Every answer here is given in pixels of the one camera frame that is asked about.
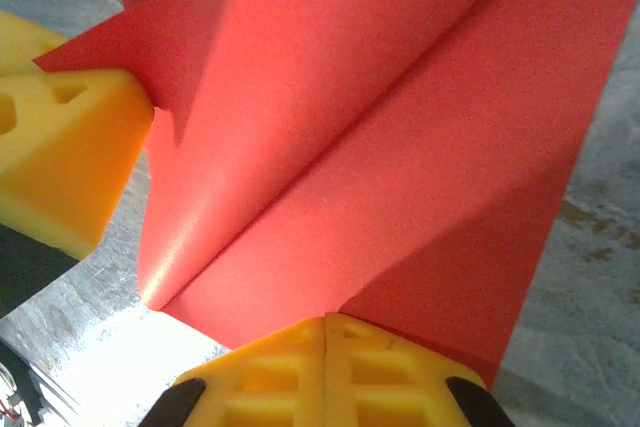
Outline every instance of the yellow plastic part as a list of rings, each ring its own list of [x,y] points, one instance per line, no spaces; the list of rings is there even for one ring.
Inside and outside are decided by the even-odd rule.
[[[341,427],[469,427],[446,385],[467,367],[342,314],[327,314],[325,420]]]
[[[88,255],[152,119],[143,88],[124,70],[0,77],[0,223]]]
[[[207,388],[185,427],[321,427],[324,319],[309,319],[197,367]]]
[[[68,39],[9,12],[0,11],[0,77],[19,72],[39,72],[31,59]]]
[[[480,377],[342,314],[264,337],[197,367],[207,388],[185,427],[469,427],[446,380]]]

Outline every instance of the black rubber pad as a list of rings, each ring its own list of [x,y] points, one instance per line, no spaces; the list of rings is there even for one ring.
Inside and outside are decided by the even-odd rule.
[[[0,318],[78,261],[0,224]]]
[[[460,377],[449,377],[447,387],[471,427],[515,427],[493,395],[479,385]]]
[[[169,387],[138,427],[183,427],[206,388],[206,382],[198,378]]]

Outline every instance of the metal surface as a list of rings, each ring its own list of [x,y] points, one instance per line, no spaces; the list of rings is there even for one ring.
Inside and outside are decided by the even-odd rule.
[[[121,8],[0,0],[70,35]],[[639,99],[636,9],[494,387],[520,427],[640,425]],[[78,425],[137,425],[176,375],[224,351],[140,302],[148,189],[143,158],[95,254],[0,320],[0,337],[78,403]]]

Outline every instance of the paper fold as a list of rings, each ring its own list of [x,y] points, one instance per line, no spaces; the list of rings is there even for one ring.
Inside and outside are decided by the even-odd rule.
[[[38,59],[128,68],[158,105],[148,305],[166,305],[475,1],[151,0]]]

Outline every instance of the red paper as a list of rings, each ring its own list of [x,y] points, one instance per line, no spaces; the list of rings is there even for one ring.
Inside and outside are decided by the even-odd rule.
[[[152,0],[41,58],[159,105],[149,305],[230,347],[340,310],[490,382],[635,0],[475,1]]]

